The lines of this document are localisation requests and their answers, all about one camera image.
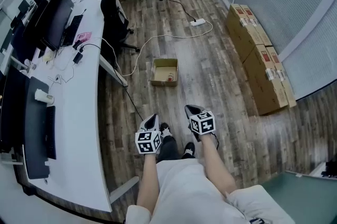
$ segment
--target open cardboard box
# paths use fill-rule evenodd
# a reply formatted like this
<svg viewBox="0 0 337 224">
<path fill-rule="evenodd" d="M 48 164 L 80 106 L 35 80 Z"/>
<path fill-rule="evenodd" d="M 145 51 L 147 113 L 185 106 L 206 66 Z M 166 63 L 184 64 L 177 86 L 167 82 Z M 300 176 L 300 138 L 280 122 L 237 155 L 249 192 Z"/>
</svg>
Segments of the open cardboard box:
<svg viewBox="0 0 337 224">
<path fill-rule="evenodd" d="M 153 60 L 151 84 L 153 86 L 175 87 L 178 84 L 178 60 L 176 58 Z"/>
</svg>

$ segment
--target stacked cardboard box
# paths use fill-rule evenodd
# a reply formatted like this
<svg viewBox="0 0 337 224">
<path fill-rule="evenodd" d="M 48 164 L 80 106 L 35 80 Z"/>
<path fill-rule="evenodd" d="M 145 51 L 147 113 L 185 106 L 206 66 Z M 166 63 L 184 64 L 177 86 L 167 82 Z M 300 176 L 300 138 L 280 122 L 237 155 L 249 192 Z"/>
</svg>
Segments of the stacked cardboard box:
<svg viewBox="0 0 337 224">
<path fill-rule="evenodd" d="M 260 115 L 296 105 L 289 79 L 268 35 L 247 5 L 232 4 L 227 28 Z"/>
</svg>

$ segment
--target black and white marker cube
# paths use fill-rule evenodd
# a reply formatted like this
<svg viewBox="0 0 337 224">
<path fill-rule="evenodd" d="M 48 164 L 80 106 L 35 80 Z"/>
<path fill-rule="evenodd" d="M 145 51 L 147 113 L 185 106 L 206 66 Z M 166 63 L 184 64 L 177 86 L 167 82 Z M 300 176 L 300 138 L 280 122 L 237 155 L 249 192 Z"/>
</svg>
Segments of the black and white marker cube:
<svg viewBox="0 0 337 224">
<path fill-rule="evenodd" d="M 215 131 L 214 115 L 207 111 L 190 117 L 191 129 L 199 135 L 208 134 Z"/>
<path fill-rule="evenodd" d="M 135 142 L 139 154 L 156 153 L 162 141 L 160 140 L 159 131 L 145 131 L 136 133 Z"/>
</svg>

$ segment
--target white cup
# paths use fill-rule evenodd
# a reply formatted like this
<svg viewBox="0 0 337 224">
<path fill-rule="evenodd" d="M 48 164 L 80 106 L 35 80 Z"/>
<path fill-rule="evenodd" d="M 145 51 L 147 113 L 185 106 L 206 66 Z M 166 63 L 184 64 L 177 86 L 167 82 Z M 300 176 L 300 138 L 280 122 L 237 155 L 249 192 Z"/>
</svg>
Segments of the white cup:
<svg viewBox="0 0 337 224">
<path fill-rule="evenodd" d="M 35 99 L 38 100 L 38 101 L 42 101 L 46 104 L 53 104 L 54 103 L 54 97 L 52 95 L 49 95 L 46 92 L 42 91 L 41 89 L 36 90 Z"/>
</svg>

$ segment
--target white cable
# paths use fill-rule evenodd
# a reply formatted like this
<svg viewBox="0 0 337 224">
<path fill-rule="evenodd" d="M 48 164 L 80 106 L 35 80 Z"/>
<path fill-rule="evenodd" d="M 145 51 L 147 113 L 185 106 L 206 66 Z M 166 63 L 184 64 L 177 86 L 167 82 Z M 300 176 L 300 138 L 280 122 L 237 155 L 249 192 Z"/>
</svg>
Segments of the white cable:
<svg viewBox="0 0 337 224">
<path fill-rule="evenodd" d="M 141 51 L 139 52 L 139 55 L 138 55 L 138 57 L 137 57 L 137 59 L 136 59 L 135 67 L 133 68 L 132 73 L 130 73 L 130 74 L 128 74 L 128 75 L 123 75 L 123 74 L 122 74 L 122 70 L 121 70 L 121 68 L 120 68 L 120 66 L 118 65 L 118 62 L 117 62 L 117 57 L 116 57 L 116 54 L 115 54 L 115 50 L 114 50 L 114 48 L 107 42 L 106 39 L 101 38 L 101 37 L 93 37 L 93 38 L 91 38 L 91 39 L 101 39 L 101 40 L 105 41 L 105 42 L 109 45 L 109 47 L 112 48 L 112 51 L 114 52 L 114 55 L 115 55 L 115 61 L 116 61 L 116 64 L 117 64 L 118 69 L 119 69 L 120 72 L 121 72 L 121 75 L 122 75 L 122 76 L 130 76 L 130 75 L 133 75 L 133 73 L 134 73 L 135 70 L 136 70 L 137 63 L 138 63 L 138 59 L 139 59 L 139 57 L 140 57 L 140 55 L 141 55 L 141 53 L 142 53 L 142 51 L 143 51 L 143 47 L 144 47 L 149 41 L 151 41 L 153 38 L 164 37 L 164 36 L 173 37 L 173 38 L 178 38 L 178 39 L 188 39 L 188 38 L 196 38 L 196 37 L 200 37 L 200 36 L 203 36 L 203 35 L 205 35 L 205 34 L 211 32 L 211 31 L 213 30 L 213 25 L 212 25 L 212 23 L 210 23 L 210 22 L 208 22 L 208 21 L 206 21 L 206 22 L 207 22 L 208 24 L 210 24 L 210 25 L 212 26 L 212 28 L 211 28 L 210 30 L 208 30 L 207 32 L 203 33 L 203 34 L 199 34 L 199 35 L 195 35 L 195 36 L 173 36 L 173 35 L 169 35 L 169 34 L 164 34 L 164 35 L 158 35 L 158 36 L 153 36 L 153 37 L 151 37 L 151 38 L 150 38 L 149 40 L 147 40 L 147 41 L 145 42 L 145 44 L 142 46 Z"/>
</svg>

